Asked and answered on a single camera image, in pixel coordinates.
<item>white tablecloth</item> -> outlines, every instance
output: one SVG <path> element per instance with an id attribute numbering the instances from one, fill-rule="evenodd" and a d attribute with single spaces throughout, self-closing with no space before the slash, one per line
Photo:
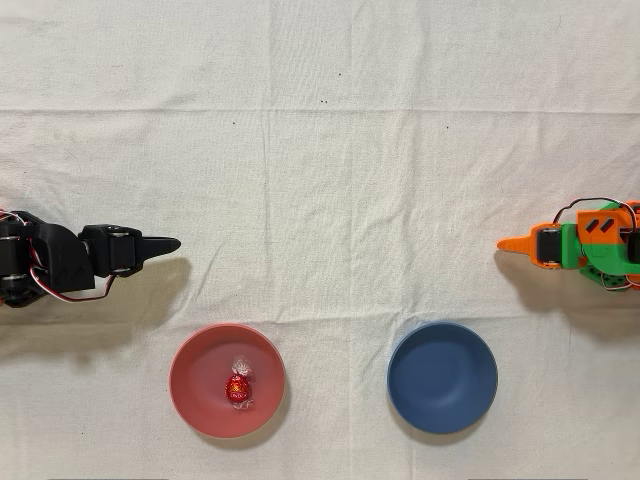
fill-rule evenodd
<path id="1" fill-rule="evenodd" d="M 2 0 L 0 162 L 4 208 L 183 242 L 106 300 L 0 309 L 2 479 L 640 477 L 640 295 L 495 253 L 640 197 L 637 0 Z M 386 396 L 435 319 L 499 368 L 453 436 Z M 167 392 L 222 321 L 288 372 L 228 442 Z"/>

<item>wrapped chocolate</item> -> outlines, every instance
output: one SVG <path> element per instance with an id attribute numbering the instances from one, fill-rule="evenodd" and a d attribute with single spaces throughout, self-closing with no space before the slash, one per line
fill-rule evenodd
<path id="1" fill-rule="evenodd" d="M 237 410 L 247 410 L 253 405 L 251 398 L 251 367 L 244 357 L 236 357 L 231 365 L 233 374 L 227 380 L 226 395 Z"/>

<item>cable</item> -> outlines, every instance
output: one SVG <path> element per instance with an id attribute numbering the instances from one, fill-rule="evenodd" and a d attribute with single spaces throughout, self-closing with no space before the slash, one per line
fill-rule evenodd
<path id="1" fill-rule="evenodd" d="M 632 282 L 632 281 L 629 279 L 629 275 L 625 275 L 625 276 L 627 277 L 627 282 L 629 282 L 629 284 L 630 284 L 630 285 L 633 285 L 634 287 L 640 287 L 640 283 Z"/>
<path id="2" fill-rule="evenodd" d="M 89 300 L 98 300 L 100 298 L 104 298 L 107 295 L 109 295 L 109 290 L 111 290 L 111 285 L 113 285 L 113 281 L 116 279 L 115 275 L 109 275 L 107 277 L 107 283 L 105 283 L 104 293 L 102 295 L 99 295 L 97 297 L 87 297 L 87 298 L 71 298 L 71 297 L 67 297 L 66 295 L 62 295 L 61 293 L 58 293 L 55 290 L 53 290 L 48 285 L 45 285 L 44 282 L 40 280 L 38 275 L 36 275 L 35 268 L 36 267 L 31 267 L 29 269 L 29 272 L 31 273 L 31 277 L 33 278 L 33 281 L 36 282 L 38 286 L 42 288 L 45 292 L 47 292 L 49 295 L 67 303 L 86 302 Z"/>
<path id="3" fill-rule="evenodd" d="M 632 283 L 629 282 L 626 285 L 622 285 L 621 287 L 607 287 L 604 283 L 604 273 L 600 272 L 600 281 L 602 282 L 602 286 L 604 288 L 606 288 L 609 292 L 613 291 L 613 290 L 627 290 L 628 288 L 631 288 Z"/>
<path id="4" fill-rule="evenodd" d="M 22 217 L 20 215 L 17 215 L 13 212 L 7 212 L 6 210 L 0 210 L 0 215 L 2 215 L 2 218 L 0 218 L 0 221 L 4 221 L 7 218 L 17 218 L 18 220 L 20 220 L 22 222 L 23 225 L 26 225 L 27 222 L 25 222 Z"/>
<path id="5" fill-rule="evenodd" d="M 631 230 L 635 230 L 637 228 L 637 224 L 636 224 L 636 214 L 633 211 L 633 208 L 631 208 L 631 206 L 629 206 L 628 204 L 621 202 L 619 200 L 616 200 L 614 198 L 609 198 L 609 197 L 585 197 L 585 198 L 578 198 L 576 200 L 574 200 L 573 202 L 571 202 L 569 205 L 567 205 L 566 207 L 562 207 L 558 213 L 556 213 L 556 216 L 553 218 L 553 223 L 558 223 L 558 220 L 560 220 L 560 216 L 562 215 L 562 212 L 564 212 L 565 210 L 568 210 L 569 208 L 573 207 L 576 203 L 579 202 L 584 202 L 584 201 L 589 201 L 589 200 L 605 200 L 607 202 L 613 202 L 613 203 L 617 203 L 618 205 L 620 205 L 621 207 L 624 207 L 627 209 L 627 211 L 629 212 L 629 214 L 631 215 Z"/>

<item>pink bowl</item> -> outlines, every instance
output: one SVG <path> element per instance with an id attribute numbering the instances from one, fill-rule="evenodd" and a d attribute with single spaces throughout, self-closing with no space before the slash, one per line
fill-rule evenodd
<path id="1" fill-rule="evenodd" d="M 253 370 L 249 410 L 236 410 L 225 386 L 237 356 Z M 284 394 L 284 365 L 276 347 L 253 328 L 210 325 L 189 337 L 173 359 L 169 392 L 182 419 L 205 435 L 240 437 L 264 425 Z"/>

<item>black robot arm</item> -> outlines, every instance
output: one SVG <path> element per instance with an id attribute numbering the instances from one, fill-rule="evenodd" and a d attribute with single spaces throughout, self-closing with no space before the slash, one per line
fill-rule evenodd
<path id="1" fill-rule="evenodd" d="M 107 278 L 106 296 L 116 277 L 142 270 L 145 260 L 177 250 L 175 238 L 143 237 L 139 230 L 87 225 L 79 235 L 46 223 L 29 212 L 0 211 L 0 300 L 24 307 L 51 294 L 95 288 L 94 276 Z"/>

